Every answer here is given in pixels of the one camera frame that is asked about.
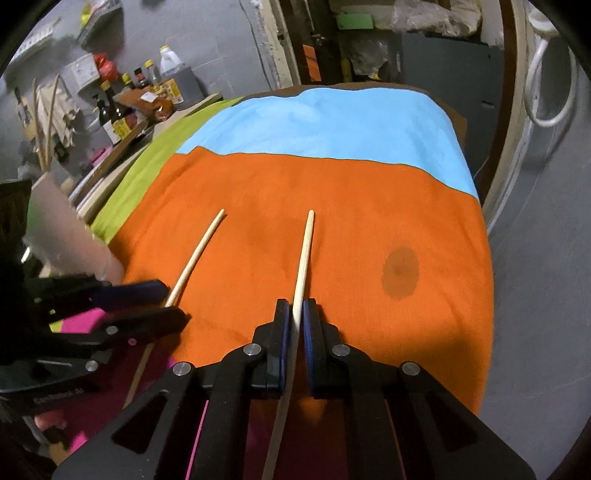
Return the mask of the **wooden chopstick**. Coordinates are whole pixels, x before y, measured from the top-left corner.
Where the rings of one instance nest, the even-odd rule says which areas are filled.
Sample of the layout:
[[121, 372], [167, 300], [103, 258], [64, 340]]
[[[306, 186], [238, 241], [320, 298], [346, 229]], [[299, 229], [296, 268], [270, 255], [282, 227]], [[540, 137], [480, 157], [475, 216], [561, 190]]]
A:
[[312, 236], [314, 236], [315, 211], [308, 211], [305, 222], [304, 239], [301, 244], [301, 256], [297, 269], [297, 281], [294, 287], [293, 308], [290, 320], [290, 344], [287, 348], [287, 377], [283, 397], [280, 398], [276, 408], [276, 419], [273, 423], [273, 432], [270, 436], [270, 445], [267, 449], [266, 462], [263, 467], [263, 480], [273, 479], [276, 471], [277, 458], [280, 455], [280, 445], [283, 440], [284, 427], [287, 424], [288, 410], [290, 409], [291, 394], [294, 389], [294, 376], [296, 375], [298, 342], [301, 334], [301, 311], [304, 304], [305, 285], [307, 285], [308, 263], [311, 256]]
[[[190, 279], [193, 269], [197, 265], [197, 262], [200, 259], [202, 253], [204, 252], [208, 242], [211, 241], [211, 237], [214, 235], [215, 230], [221, 224], [225, 215], [226, 215], [226, 212], [224, 209], [219, 210], [217, 215], [211, 221], [211, 224], [207, 227], [205, 233], [202, 235], [201, 239], [199, 240], [197, 247], [195, 247], [195, 249], [193, 250], [193, 252], [190, 256], [190, 259], [185, 264], [183, 270], [181, 271], [180, 276], [178, 277], [171, 292], [169, 293], [168, 297], [166, 298], [166, 301], [164, 303], [165, 307], [172, 307], [172, 306], [177, 305], [177, 303], [181, 297], [182, 291], [184, 290], [184, 288], [186, 287], [186, 285]], [[149, 359], [150, 359], [150, 356], [151, 356], [154, 346], [155, 346], [154, 343], [150, 343], [144, 348], [142, 355], [140, 357], [138, 366], [136, 367], [136, 369], [134, 371], [132, 381], [131, 381], [131, 384], [130, 384], [129, 389], [127, 391], [122, 408], [126, 408], [134, 400], [134, 397], [139, 389], [140, 381], [143, 377], [144, 371], [145, 371], [146, 366], [149, 362]]]

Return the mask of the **translucent white plastic cup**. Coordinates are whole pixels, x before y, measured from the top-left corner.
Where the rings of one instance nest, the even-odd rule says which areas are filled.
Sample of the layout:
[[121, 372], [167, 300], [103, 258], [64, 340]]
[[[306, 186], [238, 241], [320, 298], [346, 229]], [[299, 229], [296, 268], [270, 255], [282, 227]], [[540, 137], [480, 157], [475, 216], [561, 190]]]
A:
[[122, 264], [78, 216], [49, 172], [32, 186], [23, 240], [55, 274], [93, 275], [113, 285], [123, 279]]

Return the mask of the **wooden chopstick on cloth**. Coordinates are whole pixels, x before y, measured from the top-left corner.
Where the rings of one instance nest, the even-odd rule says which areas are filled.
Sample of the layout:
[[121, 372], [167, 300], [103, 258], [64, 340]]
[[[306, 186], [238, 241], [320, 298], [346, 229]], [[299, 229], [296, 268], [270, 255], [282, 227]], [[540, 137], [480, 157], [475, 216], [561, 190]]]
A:
[[[186, 287], [186, 285], [190, 279], [193, 269], [197, 265], [197, 262], [200, 259], [202, 253], [204, 252], [208, 242], [211, 241], [211, 237], [214, 235], [215, 230], [221, 224], [225, 215], [226, 215], [226, 212], [224, 209], [219, 210], [217, 215], [211, 221], [211, 224], [207, 227], [205, 233], [202, 235], [201, 239], [199, 240], [197, 247], [195, 247], [195, 249], [193, 250], [193, 252], [190, 256], [190, 259], [185, 264], [183, 270], [181, 271], [180, 276], [178, 277], [171, 292], [169, 293], [168, 297], [166, 298], [166, 301], [164, 303], [165, 307], [172, 307], [172, 306], [177, 305], [177, 303], [181, 297], [182, 291], [184, 290], [184, 288]], [[131, 384], [130, 384], [129, 389], [127, 391], [122, 408], [126, 408], [134, 400], [134, 397], [139, 389], [140, 381], [143, 377], [144, 371], [145, 371], [146, 366], [149, 362], [149, 359], [150, 359], [150, 356], [151, 356], [154, 346], [155, 346], [154, 343], [150, 343], [144, 348], [142, 355], [140, 357], [138, 366], [136, 367], [136, 369], [134, 371], [132, 381], [131, 381]]]

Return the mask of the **multicolour striped cloth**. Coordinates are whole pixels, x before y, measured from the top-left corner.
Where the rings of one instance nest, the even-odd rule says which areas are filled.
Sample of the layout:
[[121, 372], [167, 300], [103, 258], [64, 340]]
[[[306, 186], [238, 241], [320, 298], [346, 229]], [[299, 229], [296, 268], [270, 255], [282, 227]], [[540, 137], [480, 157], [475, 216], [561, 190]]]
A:
[[142, 387], [249, 342], [305, 293], [370, 358], [425, 367], [469, 410], [491, 362], [494, 282], [481, 203], [446, 106], [409, 89], [310, 88], [229, 100], [177, 122], [91, 222], [124, 281], [173, 283], [204, 254]]

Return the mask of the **dark soy sauce bottle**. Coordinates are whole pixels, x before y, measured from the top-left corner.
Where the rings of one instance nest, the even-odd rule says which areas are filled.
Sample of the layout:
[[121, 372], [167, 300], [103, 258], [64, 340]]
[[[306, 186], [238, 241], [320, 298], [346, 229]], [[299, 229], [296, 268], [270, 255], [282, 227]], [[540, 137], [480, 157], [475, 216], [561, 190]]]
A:
[[100, 99], [98, 95], [94, 95], [93, 99], [96, 101], [100, 126], [109, 138], [111, 144], [115, 146], [121, 141], [121, 139], [113, 128], [109, 110], [105, 102], [102, 99]]

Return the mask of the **clear plastic jug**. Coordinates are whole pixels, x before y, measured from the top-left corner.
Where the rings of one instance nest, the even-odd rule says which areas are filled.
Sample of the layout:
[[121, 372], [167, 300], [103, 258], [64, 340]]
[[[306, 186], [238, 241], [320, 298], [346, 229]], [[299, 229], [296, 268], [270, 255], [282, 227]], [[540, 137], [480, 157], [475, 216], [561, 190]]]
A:
[[162, 76], [172, 75], [185, 67], [183, 60], [181, 60], [168, 45], [163, 45], [160, 48], [159, 53], [159, 70]]

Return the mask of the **grey cabinet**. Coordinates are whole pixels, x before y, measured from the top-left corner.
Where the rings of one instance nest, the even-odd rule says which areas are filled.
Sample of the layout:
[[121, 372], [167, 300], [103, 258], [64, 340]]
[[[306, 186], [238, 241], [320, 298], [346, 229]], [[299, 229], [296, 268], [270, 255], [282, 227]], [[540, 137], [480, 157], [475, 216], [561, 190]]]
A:
[[402, 36], [402, 72], [407, 84], [429, 91], [468, 122], [465, 155], [472, 170], [488, 157], [502, 98], [504, 52], [487, 44]]

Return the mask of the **green box on shelf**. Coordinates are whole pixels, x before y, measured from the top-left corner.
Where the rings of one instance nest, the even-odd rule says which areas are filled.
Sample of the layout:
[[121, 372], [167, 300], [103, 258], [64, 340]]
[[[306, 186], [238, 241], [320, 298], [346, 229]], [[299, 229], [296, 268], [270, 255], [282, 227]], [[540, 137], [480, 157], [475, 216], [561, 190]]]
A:
[[339, 30], [373, 30], [374, 20], [367, 13], [339, 13], [335, 16]]

